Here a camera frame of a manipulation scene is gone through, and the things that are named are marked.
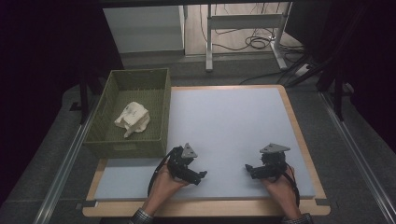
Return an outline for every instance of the sleeve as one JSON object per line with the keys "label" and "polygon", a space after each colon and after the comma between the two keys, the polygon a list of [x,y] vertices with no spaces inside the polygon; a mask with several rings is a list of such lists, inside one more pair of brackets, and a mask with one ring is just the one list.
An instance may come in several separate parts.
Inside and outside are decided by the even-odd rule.
{"label": "sleeve", "polygon": [[145,211],[143,211],[143,209],[139,208],[128,221],[128,224],[150,224],[152,219],[152,216],[148,215],[145,213]]}
{"label": "sleeve", "polygon": [[282,224],[314,224],[314,220],[312,220],[311,215],[305,213],[302,217],[295,220],[288,220],[284,217],[282,220]]}

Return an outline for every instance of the white board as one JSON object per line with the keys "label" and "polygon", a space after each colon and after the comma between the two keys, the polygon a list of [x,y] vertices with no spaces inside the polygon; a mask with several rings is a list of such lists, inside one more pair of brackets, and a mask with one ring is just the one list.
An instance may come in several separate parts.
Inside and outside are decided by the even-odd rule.
{"label": "white board", "polygon": [[[290,147],[286,161],[295,168],[303,198],[315,191],[277,88],[172,91],[168,146],[190,143],[198,154],[189,168],[207,171],[198,186],[174,199],[235,200],[269,197],[245,164],[262,166],[260,149],[270,143]],[[98,201],[142,200],[161,159],[108,160],[95,193]]]}

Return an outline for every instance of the human hand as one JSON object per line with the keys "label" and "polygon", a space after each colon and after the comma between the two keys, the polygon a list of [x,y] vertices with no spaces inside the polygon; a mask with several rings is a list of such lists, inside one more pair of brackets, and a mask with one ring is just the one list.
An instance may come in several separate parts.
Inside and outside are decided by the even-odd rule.
{"label": "human hand", "polygon": [[[295,181],[294,169],[292,167],[288,166],[286,174]],[[261,182],[268,190],[273,200],[280,205],[288,219],[294,220],[302,216],[296,204],[295,192],[291,183],[285,176],[282,175],[276,182],[272,182],[268,179],[261,179]]]}
{"label": "human hand", "polygon": [[152,185],[150,194],[142,209],[150,216],[154,216],[158,208],[171,198],[179,189],[189,185],[186,181],[175,180],[168,170],[167,163],[158,172]]}

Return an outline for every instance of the wooden frame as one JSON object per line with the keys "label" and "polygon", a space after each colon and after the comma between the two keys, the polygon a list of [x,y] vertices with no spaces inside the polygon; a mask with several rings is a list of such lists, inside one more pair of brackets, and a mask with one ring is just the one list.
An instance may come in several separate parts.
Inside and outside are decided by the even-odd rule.
{"label": "wooden frame", "polygon": [[[184,90],[236,90],[251,88],[277,88],[283,104],[289,115],[290,124],[294,130],[297,142],[304,158],[305,165],[313,181],[316,196],[313,199],[301,199],[300,209],[303,213],[315,216],[326,216],[330,213],[330,205],[318,205],[317,200],[327,202],[323,187],[318,178],[303,134],[292,110],[290,100],[285,89],[280,85],[252,85],[252,86],[201,86],[201,87],[173,87],[172,91]],[[97,190],[107,160],[99,160],[93,177],[87,201],[95,201]],[[82,212],[86,217],[131,217],[141,207],[143,202],[96,202],[93,207],[84,207]],[[283,216],[279,206],[271,199],[231,200],[231,201],[169,201],[166,206],[156,213],[157,217],[272,217]]]}

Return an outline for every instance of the white towel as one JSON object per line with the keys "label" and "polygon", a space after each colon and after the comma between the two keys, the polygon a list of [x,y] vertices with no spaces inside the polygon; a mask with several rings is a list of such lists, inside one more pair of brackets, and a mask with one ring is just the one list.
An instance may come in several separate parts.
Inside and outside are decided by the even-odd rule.
{"label": "white towel", "polygon": [[149,111],[137,102],[131,102],[123,109],[114,123],[118,127],[126,129],[124,138],[127,138],[133,132],[141,133],[146,130],[149,124]]}

